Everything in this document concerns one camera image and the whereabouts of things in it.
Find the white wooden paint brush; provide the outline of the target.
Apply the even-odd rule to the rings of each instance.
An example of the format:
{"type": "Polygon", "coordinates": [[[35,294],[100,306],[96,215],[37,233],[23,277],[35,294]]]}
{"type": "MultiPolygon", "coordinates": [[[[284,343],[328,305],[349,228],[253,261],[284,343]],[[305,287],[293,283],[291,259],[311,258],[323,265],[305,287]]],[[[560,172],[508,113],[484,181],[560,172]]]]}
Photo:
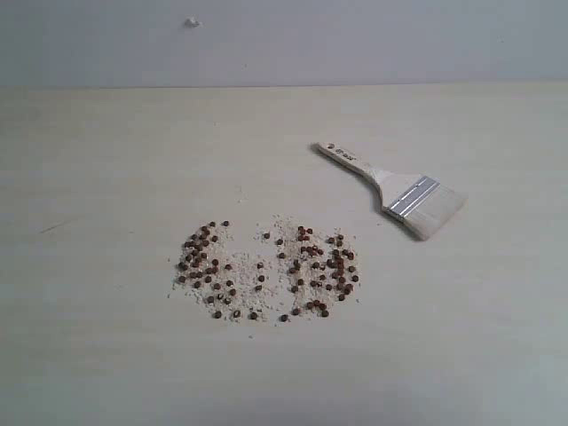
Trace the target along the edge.
{"type": "Polygon", "coordinates": [[[432,177],[377,169],[338,144],[318,143],[317,148],[373,186],[379,195],[381,212],[401,223],[420,241],[432,237],[467,200],[464,194],[432,177]]]}

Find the red beans and crumbs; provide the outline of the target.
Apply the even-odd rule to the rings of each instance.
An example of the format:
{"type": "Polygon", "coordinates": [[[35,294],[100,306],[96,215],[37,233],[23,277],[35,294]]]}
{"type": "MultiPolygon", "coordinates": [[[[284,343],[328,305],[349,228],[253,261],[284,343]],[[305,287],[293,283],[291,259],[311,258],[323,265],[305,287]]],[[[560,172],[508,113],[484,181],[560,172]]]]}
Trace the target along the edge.
{"type": "Polygon", "coordinates": [[[166,261],[162,298],[227,325],[344,320],[362,307],[359,238],[337,222],[275,214],[192,222],[166,261]]]}

